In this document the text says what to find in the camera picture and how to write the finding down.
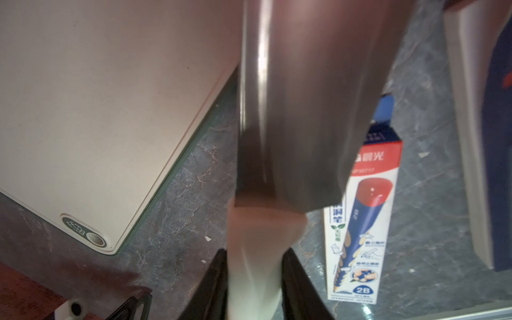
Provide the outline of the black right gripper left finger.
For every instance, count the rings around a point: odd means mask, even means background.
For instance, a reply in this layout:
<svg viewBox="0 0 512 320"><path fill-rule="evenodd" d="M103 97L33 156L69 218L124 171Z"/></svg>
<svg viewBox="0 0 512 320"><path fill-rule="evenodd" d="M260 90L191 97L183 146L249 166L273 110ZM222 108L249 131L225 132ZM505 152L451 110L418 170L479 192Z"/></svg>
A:
<svg viewBox="0 0 512 320"><path fill-rule="evenodd" d="M227 251L219 249L178 319L226 319Z"/></svg>

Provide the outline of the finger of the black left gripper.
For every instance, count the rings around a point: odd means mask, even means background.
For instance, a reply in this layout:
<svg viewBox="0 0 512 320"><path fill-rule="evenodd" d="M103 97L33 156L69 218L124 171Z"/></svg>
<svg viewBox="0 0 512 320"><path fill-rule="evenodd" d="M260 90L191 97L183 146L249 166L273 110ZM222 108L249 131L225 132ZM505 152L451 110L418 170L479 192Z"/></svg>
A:
<svg viewBox="0 0 512 320"><path fill-rule="evenodd" d="M141 297L134 296L126 300L106 320L147 320L152 303L152 295L144 293Z"/></svg>

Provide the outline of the beige green-rimmed cutting board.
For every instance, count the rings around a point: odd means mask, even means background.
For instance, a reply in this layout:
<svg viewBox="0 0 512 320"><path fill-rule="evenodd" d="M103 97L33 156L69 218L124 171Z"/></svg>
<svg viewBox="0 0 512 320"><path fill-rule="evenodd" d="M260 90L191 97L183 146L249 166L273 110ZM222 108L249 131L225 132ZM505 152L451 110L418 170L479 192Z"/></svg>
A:
<svg viewBox="0 0 512 320"><path fill-rule="evenodd" d="M2 1L1 192L116 254L240 59L241 1Z"/></svg>

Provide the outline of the knife with cream handle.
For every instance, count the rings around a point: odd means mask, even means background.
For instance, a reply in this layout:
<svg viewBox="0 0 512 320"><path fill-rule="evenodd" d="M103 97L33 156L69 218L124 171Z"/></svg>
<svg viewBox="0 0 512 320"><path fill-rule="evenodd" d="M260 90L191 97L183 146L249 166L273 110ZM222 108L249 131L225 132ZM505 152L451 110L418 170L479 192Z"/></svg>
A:
<svg viewBox="0 0 512 320"><path fill-rule="evenodd" d="M339 203L413 1L246 1L228 319L271 319L307 213Z"/></svg>

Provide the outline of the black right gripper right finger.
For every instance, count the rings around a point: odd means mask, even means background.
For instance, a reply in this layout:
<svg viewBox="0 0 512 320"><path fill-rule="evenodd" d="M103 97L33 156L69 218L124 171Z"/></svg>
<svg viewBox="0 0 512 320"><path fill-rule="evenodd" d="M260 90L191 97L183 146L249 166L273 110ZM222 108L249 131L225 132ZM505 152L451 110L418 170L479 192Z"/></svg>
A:
<svg viewBox="0 0 512 320"><path fill-rule="evenodd" d="M283 256L281 289L284 319L333 320L292 248Z"/></svg>

